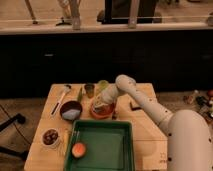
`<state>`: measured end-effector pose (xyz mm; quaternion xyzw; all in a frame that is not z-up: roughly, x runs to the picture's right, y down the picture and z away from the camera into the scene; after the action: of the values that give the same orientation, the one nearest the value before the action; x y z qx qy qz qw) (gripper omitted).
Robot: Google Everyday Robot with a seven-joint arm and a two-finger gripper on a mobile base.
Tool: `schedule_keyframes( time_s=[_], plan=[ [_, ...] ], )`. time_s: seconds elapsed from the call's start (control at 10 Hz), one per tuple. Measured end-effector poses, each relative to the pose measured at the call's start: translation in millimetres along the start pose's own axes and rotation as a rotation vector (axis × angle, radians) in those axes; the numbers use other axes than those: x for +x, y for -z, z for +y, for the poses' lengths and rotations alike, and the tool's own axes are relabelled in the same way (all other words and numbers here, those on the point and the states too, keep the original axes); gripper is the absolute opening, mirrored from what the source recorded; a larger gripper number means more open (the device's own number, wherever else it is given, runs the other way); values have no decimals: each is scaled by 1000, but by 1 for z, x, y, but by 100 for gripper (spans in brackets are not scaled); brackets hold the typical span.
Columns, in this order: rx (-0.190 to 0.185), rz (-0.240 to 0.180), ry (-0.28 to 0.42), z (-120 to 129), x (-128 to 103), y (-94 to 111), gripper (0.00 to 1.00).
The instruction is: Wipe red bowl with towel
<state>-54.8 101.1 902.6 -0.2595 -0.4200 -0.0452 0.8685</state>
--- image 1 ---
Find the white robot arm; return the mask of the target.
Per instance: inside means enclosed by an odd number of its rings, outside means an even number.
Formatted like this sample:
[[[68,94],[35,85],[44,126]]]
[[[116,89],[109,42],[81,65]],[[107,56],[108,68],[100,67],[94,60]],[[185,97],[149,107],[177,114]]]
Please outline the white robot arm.
[[[119,75],[101,92],[101,101],[112,104],[123,94],[131,96],[167,139],[167,171],[213,171],[213,138],[205,119],[193,110],[169,111],[136,87],[136,81]]]

